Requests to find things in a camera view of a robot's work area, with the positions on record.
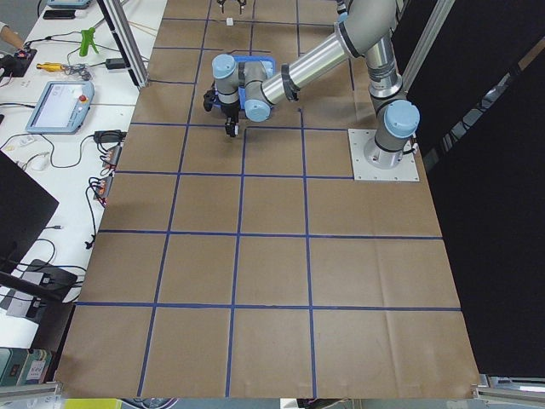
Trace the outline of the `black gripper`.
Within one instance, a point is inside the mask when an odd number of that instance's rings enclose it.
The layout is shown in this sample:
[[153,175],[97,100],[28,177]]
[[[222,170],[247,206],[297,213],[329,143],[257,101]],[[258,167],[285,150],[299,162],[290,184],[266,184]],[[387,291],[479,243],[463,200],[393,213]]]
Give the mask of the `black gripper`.
[[[225,13],[225,3],[227,0],[216,0],[218,7],[222,14]],[[239,12],[243,13],[247,5],[247,0],[237,0],[239,6]],[[230,137],[238,136],[238,114],[239,114],[239,102],[233,103],[221,103],[221,112],[226,117],[225,131]]]

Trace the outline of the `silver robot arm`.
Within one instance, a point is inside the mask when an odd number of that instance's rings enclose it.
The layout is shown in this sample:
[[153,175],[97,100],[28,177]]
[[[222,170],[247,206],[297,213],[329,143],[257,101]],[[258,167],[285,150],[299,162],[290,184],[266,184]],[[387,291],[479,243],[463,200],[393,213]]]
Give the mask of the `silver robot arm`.
[[340,1],[333,32],[319,45],[280,68],[265,57],[217,55],[212,60],[214,81],[204,95],[204,110],[219,107],[225,131],[238,133],[239,116],[262,123],[280,101],[297,101],[299,92],[350,60],[363,59],[369,93],[378,120],[372,139],[364,145],[364,158],[377,169],[391,170],[410,154],[406,149],[420,123],[418,108],[400,92],[392,44],[397,6],[394,1]]

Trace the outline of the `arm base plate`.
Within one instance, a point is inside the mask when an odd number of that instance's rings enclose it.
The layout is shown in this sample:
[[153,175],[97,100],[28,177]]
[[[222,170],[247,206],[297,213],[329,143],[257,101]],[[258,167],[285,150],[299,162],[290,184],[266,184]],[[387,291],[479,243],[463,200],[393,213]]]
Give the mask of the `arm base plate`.
[[410,142],[390,153],[376,145],[375,130],[347,131],[355,181],[419,182],[415,154]]

